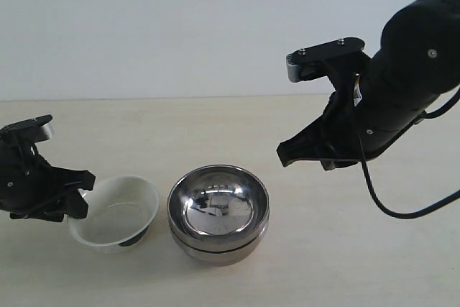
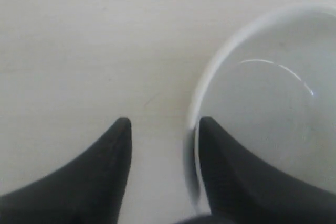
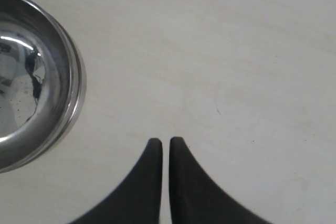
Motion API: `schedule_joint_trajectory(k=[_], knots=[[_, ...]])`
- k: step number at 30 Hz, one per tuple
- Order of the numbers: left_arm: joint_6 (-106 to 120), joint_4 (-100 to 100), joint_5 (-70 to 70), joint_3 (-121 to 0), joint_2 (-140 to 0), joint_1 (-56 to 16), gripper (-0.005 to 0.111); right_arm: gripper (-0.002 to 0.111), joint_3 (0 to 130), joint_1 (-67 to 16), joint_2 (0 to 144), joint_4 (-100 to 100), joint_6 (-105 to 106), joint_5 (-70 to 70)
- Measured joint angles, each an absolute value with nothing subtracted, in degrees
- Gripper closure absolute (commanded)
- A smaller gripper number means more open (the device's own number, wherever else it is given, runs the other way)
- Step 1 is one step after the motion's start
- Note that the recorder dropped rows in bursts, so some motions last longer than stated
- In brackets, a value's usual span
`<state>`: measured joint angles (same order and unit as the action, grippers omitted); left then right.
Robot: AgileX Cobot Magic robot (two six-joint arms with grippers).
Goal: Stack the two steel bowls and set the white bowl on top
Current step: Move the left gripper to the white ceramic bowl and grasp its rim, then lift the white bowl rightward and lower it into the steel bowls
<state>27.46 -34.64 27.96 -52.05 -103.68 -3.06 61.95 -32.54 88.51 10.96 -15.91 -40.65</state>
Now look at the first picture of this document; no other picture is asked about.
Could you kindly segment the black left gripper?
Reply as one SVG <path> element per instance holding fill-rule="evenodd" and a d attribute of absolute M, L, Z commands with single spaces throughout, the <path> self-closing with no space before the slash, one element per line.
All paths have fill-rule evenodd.
<path fill-rule="evenodd" d="M 14 134 L 1 135 L 1 210 L 13 220 L 85 219 L 88 204 L 79 189 L 92 191 L 96 176 L 89 170 L 53 167 L 35 144 Z M 56 192 L 73 190 L 60 198 Z"/>

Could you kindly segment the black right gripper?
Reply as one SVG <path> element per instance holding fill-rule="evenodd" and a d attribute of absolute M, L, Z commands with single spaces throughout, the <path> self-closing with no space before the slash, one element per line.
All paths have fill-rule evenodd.
<path fill-rule="evenodd" d="M 420 81 L 409 81 L 376 62 L 364 69 L 351 95 L 361 96 L 360 101 L 347 101 L 326 117 L 323 125 L 323 133 L 337 152 L 327 146 L 322 118 L 318 117 L 277 146 L 284 168 L 297 161 L 318 161 L 325 171 L 347 168 L 359 163 L 361 151 L 367 159 L 373 159 L 438 98 Z"/>

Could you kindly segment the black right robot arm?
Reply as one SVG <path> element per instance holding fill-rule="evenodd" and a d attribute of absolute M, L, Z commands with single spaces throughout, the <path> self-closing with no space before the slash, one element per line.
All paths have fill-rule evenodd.
<path fill-rule="evenodd" d="M 379 50 L 345 37 L 286 57 L 293 83 L 326 77 L 333 93 L 322 114 L 281 142 L 284 166 L 319 161 L 325 170 L 372 160 L 459 85 L 459 0 L 415 0 L 382 30 Z"/>

